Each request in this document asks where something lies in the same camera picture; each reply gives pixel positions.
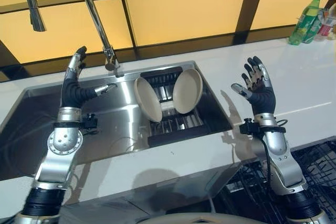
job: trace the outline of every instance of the robot forearm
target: robot forearm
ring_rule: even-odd
[[[261,159],[265,158],[265,150],[261,150],[260,144],[258,145],[258,137],[262,137],[270,158],[270,186],[280,196],[288,221],[292,224],[330,223],[326,213],[307,191],[308,184],[299,164],[290,153],[284,128],[278,129],[277,122],[270,113],[255,115],[255,122],[259,124],[260,134],[255,134],[254,150]],[[266,162],[263,162],[263,170],[266,173]]]

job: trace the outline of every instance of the black frame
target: black frame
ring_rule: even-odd
[[[40,7],[47,7],[83,1],[84,0],[40,0],[38,1],[38,4]],[[121,1],[131,36],[132,48],[116,50],[116,54],[120,62],[182,54],[186,52],[239,45],[261,40],[285,38],[291,34],[293,28],[295,27],[293,24],[289,26],[250,30],[260,0],[243,0],[236,30],[232,34],[221,34],[162,44],[137,46],[131,23],[131,17],[127,7],[127,1]],[[328,0],[326,7],[329,8],[333,3],[335,3],[335,0]],[[28,9],[27,3],[7,5],[0,7],[0,14],[18,12],[26,9]],[[38,76],[41,74],[62,72],[65,70],[68,64],[68,60],[71,57],[66,56],[57,59],[48,59],[20,64],[15,56],[1,41],[0,55],[2,56],[2,60],[0,62],[0,82]],[[101,66],[104,65],[105,56],[102,52],[94,52],[88,54],[86,62],[87,67]]]

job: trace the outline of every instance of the plastic bottle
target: plastic bottle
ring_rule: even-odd
[[[300,44],[310,26],[313,24],[315,17],[319,12],[320,0],[313,0],[302,12],[301,17],[289,37],[288,42],[292,45]]]
[[[336,4],[333,4],[328,12],[328,17],[324,20],[320,30],[315,36],[316,41],[323,41],[328,37],[329,31],[336,24]]]
[[[328,9],[320,9],[318,15],[314,19],[313,24],[308,29],[304,39],[303,43],[311,43],[314,40],[314,37],[316,36],[317,32],[320,30],[324,17],[328,16]]]

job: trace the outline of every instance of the black glove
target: black glove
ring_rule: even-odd
[[[246,74],[242,74],[247,89],[237,83],[232,84],[231,88],[250,102],[253,115],[261,113],[273,114],[276,99],[268,72],[258,57],[248,58],[247,61],[251,67],[248,64],[245,64],[244,67],[250,78]]]

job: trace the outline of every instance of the faucet spout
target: faucet spout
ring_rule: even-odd
[[[44,26],[41,14],[38,10],[37,0],[27,0],[27,2],[30,11],[30,22],[33,25],[34,31],[45,31],[46,28]],[[93,2],[93,0],[85,0],[85,3],[89,9],[93,22],[98,31],[99,37],[103,44],[103,51],[106,55],[105,68],[109,71],[115,71],[116,68],[119,67],[118,60],[116,54],[114,53],[113,47],[109,43],[104,27],[98,15],[95,3]]]

